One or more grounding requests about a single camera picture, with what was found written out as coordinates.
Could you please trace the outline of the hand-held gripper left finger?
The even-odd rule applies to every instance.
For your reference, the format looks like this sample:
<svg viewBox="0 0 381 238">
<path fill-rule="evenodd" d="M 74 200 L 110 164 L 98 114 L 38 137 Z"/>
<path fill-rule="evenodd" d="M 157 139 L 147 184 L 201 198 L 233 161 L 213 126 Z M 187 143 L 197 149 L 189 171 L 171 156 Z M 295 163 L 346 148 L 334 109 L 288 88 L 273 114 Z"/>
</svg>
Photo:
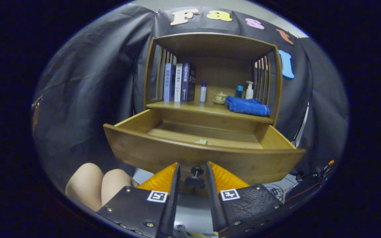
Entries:
<svg viewBox="0 0 381 238">
<path fill-rule="evenodd" d="M 139 187 L 122 188 L 97 214 L 130 238 L 172 238 L 179 179 L 180 164 L 171 164 Z"/>
</svg>

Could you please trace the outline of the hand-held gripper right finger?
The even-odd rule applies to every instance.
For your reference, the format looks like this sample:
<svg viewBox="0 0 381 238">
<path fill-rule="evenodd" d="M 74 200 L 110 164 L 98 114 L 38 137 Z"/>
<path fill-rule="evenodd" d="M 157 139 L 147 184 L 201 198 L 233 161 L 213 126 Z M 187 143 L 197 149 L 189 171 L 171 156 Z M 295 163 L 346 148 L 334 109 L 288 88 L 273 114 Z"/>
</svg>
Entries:
<svg viewBox="0 0 381 238">
<path fill-rule="evenodd" d="M 213 230 L 220 238 L 255 238 L 282 220 L 288 206 L 264 185 L 221 186 L 230 181 L 228 171 L 212 162 L 206 163 L 208 196 Z"/>
</svg>

